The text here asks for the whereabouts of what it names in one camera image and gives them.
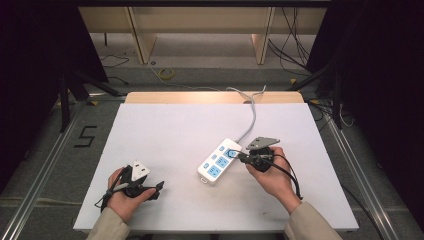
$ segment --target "person's left hand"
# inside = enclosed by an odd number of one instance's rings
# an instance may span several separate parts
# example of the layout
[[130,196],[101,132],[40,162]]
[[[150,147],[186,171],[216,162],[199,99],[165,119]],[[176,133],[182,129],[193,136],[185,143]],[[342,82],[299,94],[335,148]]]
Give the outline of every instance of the person's left hand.
[[[108,188],[110,188],[113,184],[113,181],[118,177],[119,173],[123,168],[117,169],[108,180]],[[149,197],[151,197],[156,192],[155,188],[150,188],[144,191],[140,196],[135,198],[127,197],[122,191],[118,191],[112,195],[107,203],[107,207],[111,208],[118,216],[124,221],[128,223],[131,220],[131,217],[137,207],[146,201]]]

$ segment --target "person's right hand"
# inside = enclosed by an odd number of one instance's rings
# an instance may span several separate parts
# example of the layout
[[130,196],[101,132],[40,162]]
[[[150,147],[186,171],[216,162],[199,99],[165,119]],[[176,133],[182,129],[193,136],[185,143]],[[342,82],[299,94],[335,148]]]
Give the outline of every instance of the person's right hand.
[[[285,157],[281,147],[270,148],[275,155]],[[275,156],[274,163],[287,172],[290,172],[289,164],[282,157]],[[275,167],[269,168],[266,172],[260,172],[250,164],[246,164],[246,168],[267,193],[276,197],[283,204],[289,214],[302,203],[294,193],[291,179],[287,174]]]

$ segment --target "gray floor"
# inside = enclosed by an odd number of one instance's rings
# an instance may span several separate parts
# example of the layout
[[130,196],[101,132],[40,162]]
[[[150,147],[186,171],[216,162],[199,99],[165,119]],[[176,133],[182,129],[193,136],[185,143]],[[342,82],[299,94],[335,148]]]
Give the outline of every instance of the gray floor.
[[[290,79],[300,81],[304,78],[304,76],[284,71],[279,59],[270,51],[267,52],[265,64],[257,65],[251,40],[245,35],[161,35],[156,42],[151,61],[147,65],[138,63],[131,36],[113,34],[108,36],[107,47],[102,45],[103,34],[93,34],[92,37],[101,57],[113,54],[129,58],[129,61],[122,65],[105,68],[108,76],[119,77],[129,82],[129,85],[124,85],[117,79],[110,79],[109,85],[121,92],[205,90],[169,84],[213,87],[222,91],[227,86],[256,91],[261,90],[263,85],[267,85],[268,90],[279,91],[290,86]],[[284,39],[282,36],[273,36],[273,38],[275,38],[274,42],[282,42]],[[302,39],[305,41],[306,48],[310,48],[314,37],[305,36]],[[288,51],[292,51],[291,55],[296,55],[293,45]],[[122,59],[108,57],[103,64],[112,66],[120,62]],[[284,66],[301,72],[294,65],[285,64]],[[155,71],[172,68],[176,76],[164,83],[157,79],[150,68]],[[315,87],[316,84],[313,84],[302,89],[304,98],[313,97]],[[118,107],[124,100],[111,98],[91,86],[87,86],[87,89],[93,94],[94,104],[71,105],[73,112],[79,112],[75,127],[70,132],[67,143],[41,192],[39,201],[20,232],[19,239],[85,239],[86,237],[85,234],[72,229],[73,223],[97,167]],[[320,118],[321,113],[317,109],[311,108],[311,112],[316,119]],[[40,131],[37,141],[30,149],[28,159],[21,163],[0,197],[0,231],[2,233],[49,157],[56,140],[60,137],[60,124],[60,106],[56,105]],[[361,189],[334,138],[330,124],[325,118],[317,121],[316,124],[340,182],[348,187],[362,204],[366,204]],[[95,136],[95,139],[89,148],[75,148],[75,145],[87,143],[87,139],[79,139],[84,126],[97,126],[86,131],[87,135]],[[342,131],[378,200],[388,214],[398,239],[424,239],[423,232],[391,186],[384,171],[378,168],[361,129],[353,125],[344,126]],[[342,238],[378,239],[374,226],[363,210],[350,195],[347,194],[346,197],[358,219],[360,228],[355,232],[340,233]],[[156,236],[157,239],[205,239],[205,237],[208,236]],[[222,236],[222,239],[272,238],[273,236],[270,235]]]

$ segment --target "white power strip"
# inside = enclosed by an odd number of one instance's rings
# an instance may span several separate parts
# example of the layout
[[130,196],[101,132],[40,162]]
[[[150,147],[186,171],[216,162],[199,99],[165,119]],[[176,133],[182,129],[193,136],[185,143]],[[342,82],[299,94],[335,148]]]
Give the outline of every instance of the white power strip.
[[225,170],[233,162],[234,158],[241,151],[241,146],[236,142],[226,138],[218,145],[218,147],[203,161],[202,164],[197,168],[197,172],[200,175],[200,180],[203,183],[209,183],[211,185],[224,174]]

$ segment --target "floor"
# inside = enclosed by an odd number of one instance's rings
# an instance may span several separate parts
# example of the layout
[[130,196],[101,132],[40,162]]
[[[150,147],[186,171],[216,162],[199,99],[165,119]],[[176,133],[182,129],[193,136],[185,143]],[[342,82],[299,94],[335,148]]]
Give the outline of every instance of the floor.
[[[272,36],[272,41],[282,46],[287,36]],[[301,81],[307,74],[295,64],[284,63],[270,48],[264,65],[257,65],[251,39],[247,35],[209,34],[165,34],[159,35],[149,63],[140,65],[135,53],[132,37],[126,34],[108,34],[108,45],[104,45],[103,34],[92,34],[93,42],[102,58],[109,85],[121,92],[129,91],[186,91],[193,87],[214,87],[225,90],[225,84],[241,90],[260,90],[267,85],[270,91],[284,90],[291,81]],[[307,51],[312,47],[314,36],[302,36]],[[297,48],[293,41],[286,52],[298,61]],[[173,69],[172,81],[161,81],[152,72]],[[60,105],[53,107],[38,140],[15,172],[8,187],[0,196],[0,231],[4,233],[8,224],[22,207],[22,202],[31,195],[34,183],[38,183],[42,172],[46,179],[40,181],[39,193],[34,194],[33,208],[20,221],[18,239],[85,239],[84,233],[73,230],[90,180],[97,167],[114,116],[122,98],[112,98],[92,86],[89,104],[71,100],[73,122],[68,131],[59,133],[61,124]],[[316,84],[301,90],[304,99],[314,97]],[[316,125],[321,133],[330,159],[341,184],[371,212],[377,220],[385,239],[424,239],[423,232],[411,217],[401,198],[390,184],[384,170],[379,168],[359,126],[350,126],[353,119],[346,116],[342,130],[334,127],[331,119],[311,106]],[[86,144],[80,139],[85,134],[95,136],[89,148],[77,148]],[[340,233],[343,239],[379,239],[363,209],[348,193],[346,197],[358,220],[360,228],[355,232]],[[208,239],[208,235],[168,235],[155,239]],[[222,235],[220,239],[273,239],[274,235]]]

